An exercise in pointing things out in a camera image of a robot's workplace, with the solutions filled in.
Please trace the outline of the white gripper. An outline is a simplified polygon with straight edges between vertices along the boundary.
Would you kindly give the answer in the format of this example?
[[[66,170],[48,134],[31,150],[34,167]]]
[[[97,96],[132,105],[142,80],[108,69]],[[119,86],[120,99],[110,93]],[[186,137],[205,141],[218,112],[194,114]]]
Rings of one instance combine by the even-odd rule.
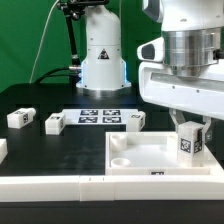
[[[137,48],[140,95],[147,103],[170,108],[176,126],[185,122],[181,111],[204,116],[200,134],[206,144],[212,140],[212,118],[224,120],[224,59],[203,66],[197,77],[185,77],[163,63],[164,53],[162,37]]]

